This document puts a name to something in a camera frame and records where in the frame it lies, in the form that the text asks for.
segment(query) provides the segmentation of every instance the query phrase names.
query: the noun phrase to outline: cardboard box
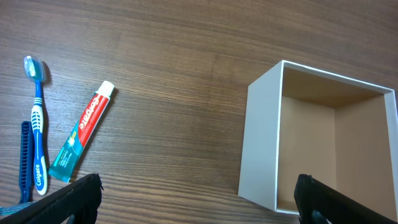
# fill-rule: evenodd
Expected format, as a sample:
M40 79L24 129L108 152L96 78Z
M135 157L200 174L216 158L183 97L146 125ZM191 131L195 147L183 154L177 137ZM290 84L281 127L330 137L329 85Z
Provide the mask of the cardboard box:
M299 214L308 174L397 220L397 148L394 90L283 60L249 86L239 196Z

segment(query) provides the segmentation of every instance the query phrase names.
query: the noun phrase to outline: toothpaste tube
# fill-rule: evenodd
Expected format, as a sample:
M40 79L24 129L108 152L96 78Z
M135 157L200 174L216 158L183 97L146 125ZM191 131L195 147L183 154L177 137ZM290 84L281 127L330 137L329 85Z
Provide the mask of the toothpaste tube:
M73 127L69 138L63 145L57 158L49 169L49 174L64 182L69 182L73 170L95 129L106 105L109 102L114 85L104 81L88 103L80 120Z

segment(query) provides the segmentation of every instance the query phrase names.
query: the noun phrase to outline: toothbrush head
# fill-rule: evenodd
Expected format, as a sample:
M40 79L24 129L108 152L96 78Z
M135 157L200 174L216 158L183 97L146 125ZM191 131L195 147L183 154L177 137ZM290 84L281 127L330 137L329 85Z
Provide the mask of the toothbrush head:
M43 62L38 58L33 56L24 57L24 68L26 77L33 81L44 82L45 81L45 70L43 66Z

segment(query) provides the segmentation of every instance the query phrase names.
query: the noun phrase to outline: white box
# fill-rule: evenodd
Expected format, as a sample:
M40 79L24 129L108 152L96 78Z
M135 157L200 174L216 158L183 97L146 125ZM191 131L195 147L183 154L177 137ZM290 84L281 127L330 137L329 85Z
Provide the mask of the white box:
M299 174L388 218L398 213L394 90L281 61L249 86L239 196L299 214Z

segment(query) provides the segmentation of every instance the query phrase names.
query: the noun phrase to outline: toothbrush handle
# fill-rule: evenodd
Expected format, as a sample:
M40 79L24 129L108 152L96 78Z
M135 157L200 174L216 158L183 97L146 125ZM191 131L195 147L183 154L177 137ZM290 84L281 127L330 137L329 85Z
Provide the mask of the toothbrush handle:
M35 103L32 108L31 118L32 118L32 129L35 138L35 153L33 160L34 182L38 193L44 195L47 191L47 169L45 166L45 159L43 152L44 117L43 117L41 97L35 98Z

